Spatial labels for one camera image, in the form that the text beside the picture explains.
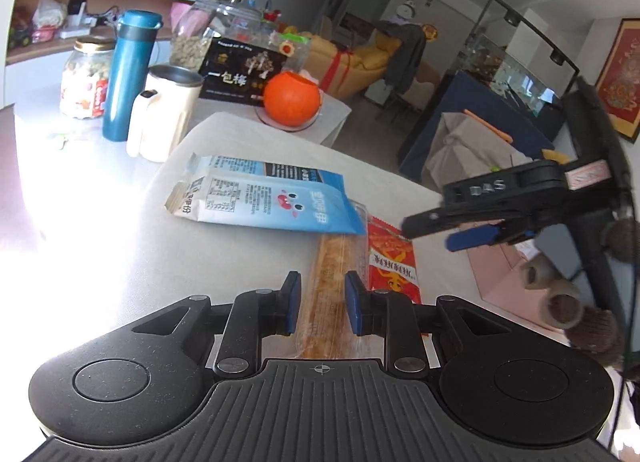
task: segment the ribbed black surface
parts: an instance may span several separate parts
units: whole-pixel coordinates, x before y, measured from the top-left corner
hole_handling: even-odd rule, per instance
[[[315,368],[324,365],[329,370]],[[50,439],[32,462],[598,462],[582,441],[522,450],[476,437],[444,413],[429,388],[384,374],[374,361],[267,362],[251,379],[221,382],[183,427],[127,448]]]

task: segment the fish tank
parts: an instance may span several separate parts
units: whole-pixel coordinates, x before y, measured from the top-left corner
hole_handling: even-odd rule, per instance
[[[449,73],[464,70],[520,111],[535,117],[547,104],[558,103],[556,92],[484,34],[478,34],[458,54]]]

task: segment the blue snack bag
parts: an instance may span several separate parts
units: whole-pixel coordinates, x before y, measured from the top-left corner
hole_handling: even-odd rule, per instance
[[[221,155],[191,156],[165,207],[196,222],[365,234],[342,175]]]

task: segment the white mug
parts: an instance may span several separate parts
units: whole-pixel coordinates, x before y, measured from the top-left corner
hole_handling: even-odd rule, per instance
[[[203,79],[172,64],[149,68],[145,90],[131,110],[127,154],[164,162],[178,145],[189,122]]]

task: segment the beige cloth bag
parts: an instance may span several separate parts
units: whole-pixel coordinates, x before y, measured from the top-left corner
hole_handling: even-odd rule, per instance
[[[442,192],[451,182],[531,162],[493,131],[460,112],[443,113],[422,168],[422,185]]]

